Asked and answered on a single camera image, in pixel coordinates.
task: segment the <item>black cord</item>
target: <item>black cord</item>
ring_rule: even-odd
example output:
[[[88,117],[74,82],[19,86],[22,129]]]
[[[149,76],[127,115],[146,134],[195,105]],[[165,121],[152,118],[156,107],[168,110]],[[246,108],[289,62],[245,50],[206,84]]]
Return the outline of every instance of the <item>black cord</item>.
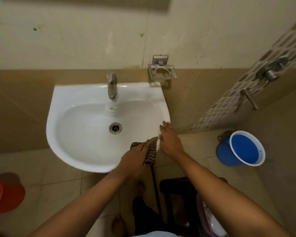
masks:
[[[150,169],[151,169],[151,175],[152,175],[152,180],[153,180],[153,187],[155,189],[158,212],[159,212],[159,215],[162,219],[162,212],[161,212],[161,206],[160,206],[160,200],[159,200],[159,194],[158,194],[158,187],[157,187],[157,183],[156,183],[155,171],[153,170],[153,165],[150,165]]]

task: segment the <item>red bucket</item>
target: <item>red bucket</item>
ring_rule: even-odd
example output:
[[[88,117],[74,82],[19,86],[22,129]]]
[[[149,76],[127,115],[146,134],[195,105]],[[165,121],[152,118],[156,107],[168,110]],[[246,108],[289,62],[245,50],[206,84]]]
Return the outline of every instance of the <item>red bucket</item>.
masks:
[[[0,182],[0,214],[18,207],[25,196],[25,189],[20,184]]]

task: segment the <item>hand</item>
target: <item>hand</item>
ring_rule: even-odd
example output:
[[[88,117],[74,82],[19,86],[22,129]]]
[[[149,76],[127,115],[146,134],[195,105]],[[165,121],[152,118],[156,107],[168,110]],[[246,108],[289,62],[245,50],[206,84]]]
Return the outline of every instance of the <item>hand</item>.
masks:
[[[116,167],[122,171],[123,174],[126,174],[126,177],[137,177],[146,168],[144,163],[150,143],[140,144],[134,147],[132,150],[127,151],[123,156]]]
[[[174,158],[179,154],[184,154],[183,146],[181,140],[174,132],[171,123],[163,121],[163,126],[160,125],[161,134],[159,135],[160,146],[164,153]]]

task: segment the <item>drain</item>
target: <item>drain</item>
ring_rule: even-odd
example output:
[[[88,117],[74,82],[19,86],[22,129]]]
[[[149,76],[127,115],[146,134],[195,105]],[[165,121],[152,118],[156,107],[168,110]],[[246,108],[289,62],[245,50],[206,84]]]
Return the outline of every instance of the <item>drain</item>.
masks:
[[[120,123],[114,122],[109,127],[110,132],[116,135],[122,131],[122,125]]]

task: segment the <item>blue bucket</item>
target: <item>blue bucket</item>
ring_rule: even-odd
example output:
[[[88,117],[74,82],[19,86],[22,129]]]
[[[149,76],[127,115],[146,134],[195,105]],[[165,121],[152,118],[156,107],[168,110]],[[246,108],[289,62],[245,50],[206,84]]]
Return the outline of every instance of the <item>blue bucket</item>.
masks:
[[[259,166],[265,160],[262,144],[246,131],[235,131],[231,136],[225,136],[224,142],[217,146],[216,155],[226,166]]]

